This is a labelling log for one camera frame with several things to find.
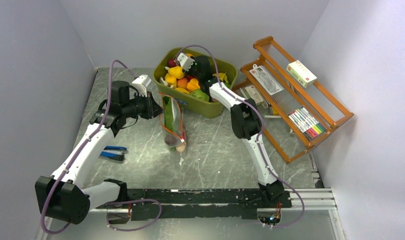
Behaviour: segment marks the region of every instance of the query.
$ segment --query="clear plastic bag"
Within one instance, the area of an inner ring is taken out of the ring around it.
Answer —
[[[164,142],[169,149],[176,149],[182,153],[186,148],[186,134],[181,107],[174,97],[163,93],[159,94],[164,109],[164,113],[159,115],[164,132]]]

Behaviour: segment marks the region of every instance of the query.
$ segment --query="shelf rack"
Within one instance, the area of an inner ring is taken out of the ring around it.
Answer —
[[[354,113],[350,112],[344,107],[318,80],[313,83],[313,86],[323,94],[323,96],[332,103],[342,113],[343,117],[338,120],[334,120],[313,97],[303,88],[294,78],[286,71],[286,67],[289,63],[295,61],[295,59],[286,52],[272,36],[265,37],[256,41],[253,47],[260,53],[257,60],[250,62],[241,67],[241,72],[246,76],[243,83],[240,83],[233,87],[233,90],[237,90],[249,84],[253,84],[261,95],[267,100],[267,102],[279,113],[282,119],[289,125],[294,131],[295,135],[302,141],[305,146],[305,150],[297,153],[294,156],[289,157],[274,137],[264,130],[264,135],[276,148],[278,153],[282,156],[287,164],[298,159],[323,142],[333,132],[335,132],[340,126],[347,122]],[[253,64],[257,66],[264,66],[266,70],[275,78],[275,80],[284,88],[284,90],[269,95],[262,85],[253,77],[249,72],[253,69]],[[298,129],[298,127],[288,118],[288,114],[298,109],[299,107],[305,107],[326,129],[325,132],[309,140]]]

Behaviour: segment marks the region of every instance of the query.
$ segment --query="plastic basket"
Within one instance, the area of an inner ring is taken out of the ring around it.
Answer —
[[[222,113],[223,110],[223,105],[220,102],[207,102],[203,101],[201,99],[198,99],[193,96],[189,96],[185,93],[176,91],[170,87],[167,87],[163,85],[162,83],[159,82],[160,77],[165,77],[167,70],[165,67],[167,66],[167,63],[169,59],[172,59],[176,56],[176,54],[179,52],[179,50],[182,49],[181,47],[173,48],[170,50],[164,58],[161,60],[161,62],[158,64],[158,66],[155,68],[153,77],[155,84],[157,84],[158,91],[161,93],[170,95],[174,97],[179,105],[185,109],[189,109],[194,113],[201,114],[209,119],[215,118],[219,116]],[[184,53],[189,53],[196,56],[200,55],[205,55],[197,51],[193,51],[190,49],[186,49],[183,51]],[[214,68],[213,60],[211,57],[208,58],[211,64],[211,70],[214,73],[216,70]],[[227,79],[230,83],[230,87],[232,87],[235,84],[235,81],[237,80],[238,77],[238,70],[230,63],[222,61],[220,59],[215,59],[218,67],[219,73],[226,73]]]

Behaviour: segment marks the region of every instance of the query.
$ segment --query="gray marble floor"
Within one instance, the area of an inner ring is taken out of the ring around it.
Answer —
[[[152,75],[151,68],[134,68],[140,74]],[[82,138],[89,119],[100,102],[107,98],[108,68],[100,68],[95,78],[76,142]],[[113,80],[131,82],[133,78],[122,68],[115,68]],[[150,91],[156,92],[154,83]],[[133,127],[119,132],[110,145],[128,148],[125,161],[95,159],[84,187],[100,184],[112,178],[127,183],[129,188],[256,188],[257,175],[250,154],[232,132],[227,110],[213,119],[184,110],[187,147],[181,156],[169,151],[164,143],[158,118],[139,119]],[[287,154],[300,152],[302,143],[292,134],[282,119],[266,119],[266,127],[283,146]],[[308,154],[285,164],[270,142],[264,138],[266,151],[281,178],[295,188],[314,188],[312,162]]]

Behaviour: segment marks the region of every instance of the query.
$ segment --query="green vegetable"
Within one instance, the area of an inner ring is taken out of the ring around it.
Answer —
[[[164,107],[164,126],[170,130],[173,130],[173,108],[172,108],[172,98],[164,96],[163,98],[163,107]]]
[[[203,91],[201,91],[201,89],[196,89],[193,92],[188,93],[188,95],[193,96],[197,99],[201,99],[206,102],[208,102],[210,99],[210,97],[207,94],[205,94]]]

